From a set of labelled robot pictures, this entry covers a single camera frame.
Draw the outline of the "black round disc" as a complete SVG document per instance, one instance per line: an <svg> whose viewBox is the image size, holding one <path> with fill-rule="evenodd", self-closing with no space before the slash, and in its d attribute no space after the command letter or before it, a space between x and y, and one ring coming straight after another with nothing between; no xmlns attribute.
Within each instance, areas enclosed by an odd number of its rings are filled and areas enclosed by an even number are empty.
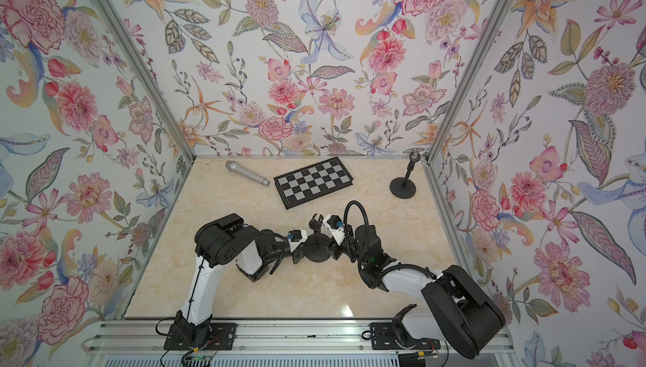
<svg viewBox="0 0 646 367"><path fill-rule="evenodd" d="M327 245L331 241L331 238L321 234L321 249L317 250L315 247L315 239L312 236L309 236L306 240L306 258L313 263L323 263L326 262L331 256L327 251Z"/></svg>

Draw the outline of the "black round stand base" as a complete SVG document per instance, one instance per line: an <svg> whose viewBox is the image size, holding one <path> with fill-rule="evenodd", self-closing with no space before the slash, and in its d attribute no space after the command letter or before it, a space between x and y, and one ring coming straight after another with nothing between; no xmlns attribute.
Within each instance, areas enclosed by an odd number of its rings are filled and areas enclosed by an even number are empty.
<svg viewBox="0 0 646 367"><path fill-rule="evenodd" d="M399 199L410 199L417 193L417 187L408 178L394 178L390 182L390 193Z"/></svg>

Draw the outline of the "black microphone stand pole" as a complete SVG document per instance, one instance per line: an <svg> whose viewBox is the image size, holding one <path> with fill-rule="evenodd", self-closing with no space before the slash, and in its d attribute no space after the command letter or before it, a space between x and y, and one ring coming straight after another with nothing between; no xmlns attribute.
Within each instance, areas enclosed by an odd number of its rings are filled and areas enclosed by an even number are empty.
<svg viewBox="0 0 646 367"><path fill-rule="evenodd" d="M402 182L402 185L403 185L403 186L407 186L407 184L408 184L408 182L409 182L409 180L410 180L410 176L411 176L411 174L412 174L412 172L413 172L413 170L414 170L414 168L415 168L415 166L416 166L416 163L417 163L417 162L416 162L416 161L413 161L413 160L410 160L410 161L409 161L409 164L408 164L408 166L407 166L407 170L406 170L406 174L405 174L405 179L404 179L404 181Z"/></svg>

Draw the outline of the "black microphone clip holder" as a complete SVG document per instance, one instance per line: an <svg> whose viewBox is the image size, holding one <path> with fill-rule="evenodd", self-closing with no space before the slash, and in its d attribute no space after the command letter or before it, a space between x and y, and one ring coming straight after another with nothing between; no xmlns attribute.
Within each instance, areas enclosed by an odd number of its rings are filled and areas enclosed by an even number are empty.
<svg viewBox="0 0 646 367"><path fill-rule="evenodd" d="M411 163L417 163L421 160L422 155L419 152L411 152L409 158Z"/></svg>

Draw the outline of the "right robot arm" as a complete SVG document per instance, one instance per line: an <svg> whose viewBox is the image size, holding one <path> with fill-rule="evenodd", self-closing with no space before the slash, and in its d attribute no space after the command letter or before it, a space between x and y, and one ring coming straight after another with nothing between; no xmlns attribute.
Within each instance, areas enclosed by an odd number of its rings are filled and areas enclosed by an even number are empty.
<svg viewBox="0 0 646 367"><path fill-rule="evenodd" d="M472 360L506 325L501 309L462 267L433 272L404 264L382 249L373 225L353 230L337 215L327 216L322 224L331 234L331 257L346 254L369 289L416 299L388 323L371 326L375 348L436 348L446 343Z"/></svg>

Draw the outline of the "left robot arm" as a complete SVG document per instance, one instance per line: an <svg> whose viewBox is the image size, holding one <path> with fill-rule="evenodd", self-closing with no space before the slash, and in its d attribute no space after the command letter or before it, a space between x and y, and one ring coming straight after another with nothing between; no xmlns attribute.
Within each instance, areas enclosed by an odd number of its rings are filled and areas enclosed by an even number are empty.
<svg viewBox="0 0 646 367"><path fill-rule="evenodd" d="M192 288L173 322L180 341L198 347L210 340L212 303L227 265L235 264L256 282L265 274L275 273L285 257L307 239L305 230L292 230L285 236L269 229L258 230L236 213L200 227L194 237L197 259Z"/></svg>

